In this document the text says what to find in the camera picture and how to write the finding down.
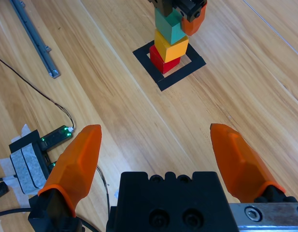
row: gray metal bar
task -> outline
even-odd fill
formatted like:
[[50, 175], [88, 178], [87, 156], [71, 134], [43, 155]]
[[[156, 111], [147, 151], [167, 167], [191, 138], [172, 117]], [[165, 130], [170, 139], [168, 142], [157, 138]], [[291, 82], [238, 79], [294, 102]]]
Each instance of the gray metal bar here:
[[298, 203], [231, 203], [242, 232], [298, 232]]
[[29, 19], [27, 13], [24, 10], [25, 4], [19, 0], [10, 0], [10, 3], [12, 4], [34, 47], [36, 48], [38, 55], [41, 57], [49, 75], [52, 78], [57, 78], [58, 76], [60, 76], [60, 73], [58, 72], [57, 67], [48, 54], [51, 49], [43, 43], [43, 40], [39, 36], [31, 20]]

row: block tower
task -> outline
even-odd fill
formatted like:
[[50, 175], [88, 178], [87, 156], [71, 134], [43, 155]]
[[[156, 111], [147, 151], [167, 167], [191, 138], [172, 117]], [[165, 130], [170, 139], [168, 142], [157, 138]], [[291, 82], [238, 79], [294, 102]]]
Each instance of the block tower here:
[[155, 6], [155, 40], [150, 60], [165, 74], [180, 63], [188, 46], [188, 36], [202, 24], [207, 0], [149, 0]]

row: red block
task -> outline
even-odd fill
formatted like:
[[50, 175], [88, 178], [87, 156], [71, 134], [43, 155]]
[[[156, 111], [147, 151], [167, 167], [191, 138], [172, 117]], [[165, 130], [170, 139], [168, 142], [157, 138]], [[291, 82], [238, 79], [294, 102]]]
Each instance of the red block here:
[[181, 57], [165, 63], [160, 54], [158, 53], [155, 45], [150, 47], [150, 60], [162, 74], [167, 73], [175, 66], [177, 66], [180, 63], [180, 59]]

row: teal block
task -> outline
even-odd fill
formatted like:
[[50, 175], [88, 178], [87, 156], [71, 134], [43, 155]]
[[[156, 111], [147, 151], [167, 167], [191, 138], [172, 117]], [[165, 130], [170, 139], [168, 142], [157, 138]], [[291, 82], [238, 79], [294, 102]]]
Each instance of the teal block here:
[[182, 15], [175, 9], [169, 16], [165, 17], [155, 8], [155, 26], [171, 45], [186, 36], [181, 29], [181, 21]]

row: yellow block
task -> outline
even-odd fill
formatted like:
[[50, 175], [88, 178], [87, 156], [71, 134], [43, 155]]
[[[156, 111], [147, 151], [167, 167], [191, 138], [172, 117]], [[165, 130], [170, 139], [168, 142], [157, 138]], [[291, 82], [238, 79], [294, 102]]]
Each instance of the yellow block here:
[[184, 36], [175, 44], [170, 45], [170, 43], [167, 42], [162, 34], [158, 30], [155, 30], [154, 44], [163, 61], [170, 62], [183, 56], [186, 53], [188, 46], [188, 37]]

